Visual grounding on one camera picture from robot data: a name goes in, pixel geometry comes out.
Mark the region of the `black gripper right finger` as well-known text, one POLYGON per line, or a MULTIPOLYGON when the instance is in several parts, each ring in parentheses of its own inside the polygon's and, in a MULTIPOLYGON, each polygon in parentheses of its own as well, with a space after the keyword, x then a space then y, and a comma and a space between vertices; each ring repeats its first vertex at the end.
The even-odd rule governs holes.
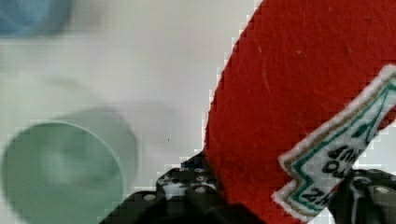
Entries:
POLYGON ((352 170, 328 209, 335 224, 396 224, 395 175, 378 169, 352 170))

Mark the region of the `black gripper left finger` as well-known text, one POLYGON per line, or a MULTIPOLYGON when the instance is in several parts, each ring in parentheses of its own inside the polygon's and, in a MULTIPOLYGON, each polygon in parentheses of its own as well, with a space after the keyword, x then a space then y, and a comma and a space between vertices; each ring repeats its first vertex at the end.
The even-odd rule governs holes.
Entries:
POLYGON ((133 193, 100 224, 265 224, 241 203, 228 203, 203 152, 133 193))

